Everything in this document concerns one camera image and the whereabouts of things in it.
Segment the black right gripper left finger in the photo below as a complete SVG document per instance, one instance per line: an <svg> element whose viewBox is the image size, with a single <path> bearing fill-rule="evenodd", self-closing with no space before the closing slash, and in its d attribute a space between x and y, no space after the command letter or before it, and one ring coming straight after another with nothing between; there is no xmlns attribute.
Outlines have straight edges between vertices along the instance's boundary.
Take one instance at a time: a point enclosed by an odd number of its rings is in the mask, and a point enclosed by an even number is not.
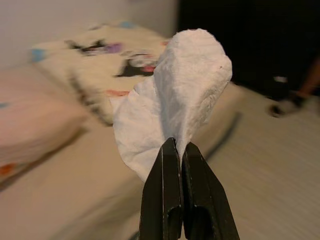
<svg viewBox="0 0 320 240"><path fill-rule="evenodd" d="M180 159L175 139L170 137L160 147L144 183L139 239L178 240L182 232L183 208Z"/></svg>

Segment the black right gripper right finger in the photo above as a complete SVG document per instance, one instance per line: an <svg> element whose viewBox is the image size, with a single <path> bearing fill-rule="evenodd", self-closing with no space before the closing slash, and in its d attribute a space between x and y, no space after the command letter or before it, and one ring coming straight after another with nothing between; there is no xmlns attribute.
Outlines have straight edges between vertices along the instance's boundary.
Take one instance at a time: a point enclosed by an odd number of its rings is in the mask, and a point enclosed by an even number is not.
<svg viewBox="0 0 320 240"><path fill-rule="evenodd" d="M202 156L189 143L182 158L183 227L187 240L238 240L225 190Z"/></svg>

